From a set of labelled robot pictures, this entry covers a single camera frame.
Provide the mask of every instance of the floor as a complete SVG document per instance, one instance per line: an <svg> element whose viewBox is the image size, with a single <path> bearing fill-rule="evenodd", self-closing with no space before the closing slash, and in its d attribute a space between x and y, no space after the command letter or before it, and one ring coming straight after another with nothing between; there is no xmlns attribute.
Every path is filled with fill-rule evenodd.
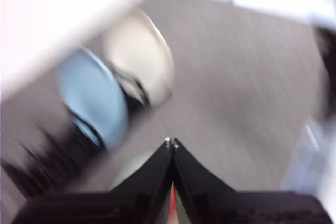
<svg viewBox="0 0 336 224"><path fill-rule="evenodd" d="M325 73L313 30L212 0L146 0L140 7L166 39L176 76L171 97L130 127L67 191L107 190L127 161L178 137L210 171L237 190L277 190L302 127L318 115ZM103 58L97 35L86 45ZM69 123L54 71L1 104L1 155L27 162L18 142L42 151L37 125L53 135ZM24 202L1 171L1 223Z"/></svg>

